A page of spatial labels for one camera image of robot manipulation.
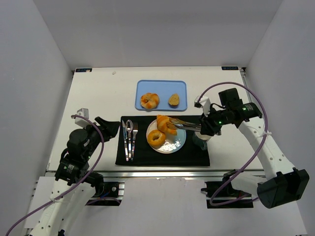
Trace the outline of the metal tongs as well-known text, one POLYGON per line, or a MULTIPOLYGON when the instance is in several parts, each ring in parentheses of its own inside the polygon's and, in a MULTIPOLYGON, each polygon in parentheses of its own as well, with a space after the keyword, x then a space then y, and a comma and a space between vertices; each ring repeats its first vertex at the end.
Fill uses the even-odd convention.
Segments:
POLYGON ((195 132, 201 131, 201 125, 183 121, 177 118, 170 118, 169 122, 166 123, 167 127, 170 129, 182 129, 182 130, 190 130, 195 132))

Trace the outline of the croissant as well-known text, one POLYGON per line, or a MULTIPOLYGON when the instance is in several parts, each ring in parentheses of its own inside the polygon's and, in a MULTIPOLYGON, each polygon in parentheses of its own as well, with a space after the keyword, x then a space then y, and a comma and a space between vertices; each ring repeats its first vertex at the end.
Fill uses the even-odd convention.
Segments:
POLYGON ((159 104, 159 96, 156 93, 146 93, 141 96, 140 104, 145 109, 154 109, 159 104))
POLYGON ((157 115, 157 128, 161 132, 169 135, 176 136, 177 130, 176 129, 170 129, 168 128, 167 124, 170 123, 170 117, 163 116, 163 115, 157 115))

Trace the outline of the bagel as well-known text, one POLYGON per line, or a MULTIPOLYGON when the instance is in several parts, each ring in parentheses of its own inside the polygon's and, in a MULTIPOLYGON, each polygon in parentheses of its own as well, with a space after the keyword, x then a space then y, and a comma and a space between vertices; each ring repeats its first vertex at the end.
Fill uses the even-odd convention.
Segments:
POLYGON ((153 130, 147 136, 147 142, 153 147, 159 147, 165 143, 166 135, 160 130, 153 130))

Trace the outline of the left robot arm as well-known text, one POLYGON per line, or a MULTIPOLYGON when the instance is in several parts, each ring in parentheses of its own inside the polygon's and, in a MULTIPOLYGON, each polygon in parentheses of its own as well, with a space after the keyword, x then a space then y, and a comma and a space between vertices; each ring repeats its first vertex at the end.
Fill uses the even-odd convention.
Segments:
POLYGON ((72 118, 84 122, 69 135, 55 173, 50 201, 43 207, 31 236, 66 235, 88 201, 104 192, 103 176, 89 167, 89 159, 97 146, 104 148, 105 142, 117 135, 120 122, 100 117, 91 122, 80 115, 72 118))

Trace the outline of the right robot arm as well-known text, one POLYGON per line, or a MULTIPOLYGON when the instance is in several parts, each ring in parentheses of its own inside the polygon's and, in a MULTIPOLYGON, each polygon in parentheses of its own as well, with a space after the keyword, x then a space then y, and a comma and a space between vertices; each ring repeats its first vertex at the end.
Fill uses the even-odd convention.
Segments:
POLYGON ((202 108, 201 134, 214 136, 221 127, 234 124, 254 150, 253 156, 239 170, 224 175, 223 184, 212 199, 225 188, 257 196, 266 208, 274 208, 301 199, 310 176, 298 170, 283 154, 268 131, 268 119, 261 104, 243 103, 236 88, 219 93, 221 110, 200 95, 195 107, 202 108))

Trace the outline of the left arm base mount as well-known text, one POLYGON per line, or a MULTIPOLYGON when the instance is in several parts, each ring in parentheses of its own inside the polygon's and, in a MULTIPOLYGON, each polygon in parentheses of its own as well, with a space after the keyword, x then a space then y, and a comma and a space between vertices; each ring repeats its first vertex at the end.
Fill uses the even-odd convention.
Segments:
POLYGON ((119 206, 123 199, 125 183, 118 181, 105 181, 96 194, 88 200, 87 206, 119 206))

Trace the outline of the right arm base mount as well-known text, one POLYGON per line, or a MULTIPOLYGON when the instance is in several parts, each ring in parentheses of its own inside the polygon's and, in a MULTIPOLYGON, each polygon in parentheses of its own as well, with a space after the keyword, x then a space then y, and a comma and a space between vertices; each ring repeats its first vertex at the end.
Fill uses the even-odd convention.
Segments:
POLYGON ((206 195, 206 203, 208 209, 237 209, 237 208, 253 208, 252 196, 240 190, 235 190, 232 188, 231 183, 227 185, 223 190, 221 190, 213 200, 214 204, 223 203, 226 201, 237 199, 243 195, 247 195, 243 199, 222 205, 222 206, 213 206, 210 204, 210 198, 214 194, 214 192, 224 184, 233 174, 237 171, 232 170, 228 173, 225 173, 220 181, 208 181, 205 182, 205 187, 201 188, 201 193, 206 195))

